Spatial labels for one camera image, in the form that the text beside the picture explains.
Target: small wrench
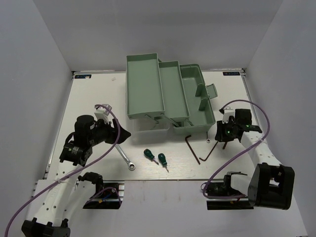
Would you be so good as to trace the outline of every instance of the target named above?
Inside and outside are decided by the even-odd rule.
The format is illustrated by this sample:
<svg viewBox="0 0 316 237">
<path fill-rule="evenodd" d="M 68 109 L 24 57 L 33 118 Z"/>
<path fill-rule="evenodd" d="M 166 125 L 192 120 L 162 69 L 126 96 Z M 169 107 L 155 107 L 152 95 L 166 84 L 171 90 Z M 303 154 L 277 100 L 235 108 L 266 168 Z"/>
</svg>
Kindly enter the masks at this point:
<svg viewBox="0 0 316 237">
<path fill-rule="evenodd" d="M 124 161 L 127 163 L 128 169 L 133 171 L 136 168 L 136 166 L 132 162 L 130 162 L 129 158 L 127 157 L 125 152 L 122 150 L 122 148 L 119 146 L 119 144 L 116 144 L 115 148 L 120 153 L 120 155 L 123 157 Z"/>
</svg>

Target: tabletop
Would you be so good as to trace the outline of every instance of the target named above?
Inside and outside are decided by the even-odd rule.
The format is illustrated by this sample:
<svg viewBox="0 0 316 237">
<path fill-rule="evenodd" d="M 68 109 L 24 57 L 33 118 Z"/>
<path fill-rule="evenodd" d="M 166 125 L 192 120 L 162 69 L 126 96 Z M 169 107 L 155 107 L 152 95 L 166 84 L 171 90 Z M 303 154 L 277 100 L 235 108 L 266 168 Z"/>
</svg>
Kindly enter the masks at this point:
<svg viewBox="0 0 316 237">
<path fill-rule="evenodd" d="M 219 109 L 227 102 L 235 99 L 248 100 L 241 76 L 224 76 L 223 72 L 203 72 L 203 77 L 206 85 L 214 83 L 218 92 L 218 97 L 211 99 L 216 120 L 222 119 Z M 91 78 L 74 79 L 54 147 L 48 179 L 54 179 L 56 175 L 65 139 L 74 131 L 77 117 L 85 114 L 94 115 L 95 104 L 110 104 L 121 126 L 126 129 L 125 90 L 125 72 L 92 74 Z M 243 102 L 236 102 L 230 106 L 233 109 L 251 109 L 248 103 Z M 198 157 L 205 158 L 214 146 L 216 125 L 211 127 L 208 134 L 210 143 L 206 142 L 206 134 L 193 134 L 189 140 Z M 102 143 L 93 147 L 93 154 L 88 163 L 100 157 L 110 146 Z M 132 135 L 121 144 L 121 147 L 131 162 L 136 165 L 134 171 L 128 169 L 116 149 L 86 171 L 97 172 L 103 176 L 104 180 L 205 180 L 222 164 L 244 149 L 237 140 L 230 142 L 224 150 L 223 144 L 219 143 L 209 159 L 199 165 L 185 143 L 185 136 L 174 134 L 172 128 L 168 131 L 166 139 L 162 141 L 135 142 Z M 161 165 L 158 166 L 144 157 L 143 151 L 146 148 L 150 149 L 154 155 L 165 154 L 169 173 Z M 245 154 L 228 165 L 216 177 L 223 178 L 228 171 L 241 171 L 252 175 L 254 165 L 249 155 Z"/>
</svg>

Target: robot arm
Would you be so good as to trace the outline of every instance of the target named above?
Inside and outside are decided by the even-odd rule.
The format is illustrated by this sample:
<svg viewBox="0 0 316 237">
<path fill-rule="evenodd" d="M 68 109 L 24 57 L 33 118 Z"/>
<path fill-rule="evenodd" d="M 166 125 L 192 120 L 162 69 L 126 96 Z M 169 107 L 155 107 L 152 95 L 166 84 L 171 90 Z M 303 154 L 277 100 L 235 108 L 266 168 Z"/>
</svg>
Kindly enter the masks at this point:
<svg viewBox="0 0 316 237">
<path fill-rule="evenodd" d="M 250 110 L 225 108 L 221 112 L 223 120 L 217 121 L 215 140 L 230 142 L 238 139 L 245 148 L 261 140 L 262 131 L 259 126 L 252 125 Z M 292 199 L 294 170 L 283 166 L 264 141 L 248 154 L 255 166 L 252 177 L 229 172 L 224 177 L 222 190 L 248 196 L 251 206 L 288 209 Z"/>
<path fill-rule="evenodd" d="M 94 186 L 91 184 L 103 187 L 102 176 L 96 173 L 86 173 L 82 177 L 78 173 L 61 181 L 61 178 L 67 174 L 86 165 L 92 154 L 93 146 L 101 142 L 109 144 L 115 142 L 118 135 L 118 124 L 113 120 L 114 127 L 112 127 L 107 120 L 108 114 L 105 114 L 104 110 L 97 108 L 96 114 L 98 114 L 97 121 L 90 115 L 77 118 L 75 131 L 67 137 L 59 157 L 60 163 L 55 180 L 60 183 L 48 191 L 45 201 L 34 215 L 33 220 L 24 221 L 22 232 L 26 237 L 69 237 L 68 221 L 70 217 L 76 209 L 82 208 L 97 190 L 95 188 L 93 191 Z M 118 144 L 124 142 L 130 135 L 121 127 Z M 71 195 L 77 179 L 80 180 L 79 185 Z"/>
</svg>

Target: wall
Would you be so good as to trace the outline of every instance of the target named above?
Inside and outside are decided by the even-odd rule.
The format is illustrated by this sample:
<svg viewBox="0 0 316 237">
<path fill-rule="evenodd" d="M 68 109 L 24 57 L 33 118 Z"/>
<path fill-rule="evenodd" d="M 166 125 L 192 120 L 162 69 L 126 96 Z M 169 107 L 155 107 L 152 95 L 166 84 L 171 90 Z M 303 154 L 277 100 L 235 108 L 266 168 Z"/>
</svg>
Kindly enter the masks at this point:
<svg viewBox="0 0 316 237">
<path fill-rule="evenodd" d="M 42 178 L 71 71 L 32 0 L 0 2 L 0 235 Z M 9 236 L 20 236 L 26 212 Z"/>
<path fill-rule="evenodd" d="M 246 67 L 282 0 L 34 0 L 73 71 L 126 68 L 126 55 L 202 69 Z"/>
<path fill-rule="evenodd" d="M 316 1 L 284 1 L 247 70 L 250 95 L 271 120 L 269 146 L 295 170 L 294 195 L 311 237 L 316 237 L 315 11 Z"/>
</svg>

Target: gray wall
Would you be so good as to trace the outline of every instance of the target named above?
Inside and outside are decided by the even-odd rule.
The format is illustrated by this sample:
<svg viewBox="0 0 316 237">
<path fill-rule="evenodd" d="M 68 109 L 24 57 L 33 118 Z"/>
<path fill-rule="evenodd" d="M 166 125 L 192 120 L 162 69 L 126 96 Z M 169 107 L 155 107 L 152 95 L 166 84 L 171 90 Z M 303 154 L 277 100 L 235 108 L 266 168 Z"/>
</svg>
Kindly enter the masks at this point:
<svg viewBox="0 0 316 237">
<path fill-rule="evenodd" d="M 32 0 L 0 1 L 0 235 L 43 177 L 71 72 Z M 25 212 L 9 233 L 19 236 Z"/>
<path fill-rule="evenodd" d="M 246 67 L 282 0 L 34 0 L 73 71 L 125 70 L 126 55 Z"/>
<path fill-rule="evenodd" d="M 315 12 L 316 1 L 284 1 L 247 70 L 250 94 L 271 120 L 269 146 L 295 170 L 294 194 L 311 237 L 316 237 Z"/>
</svg>

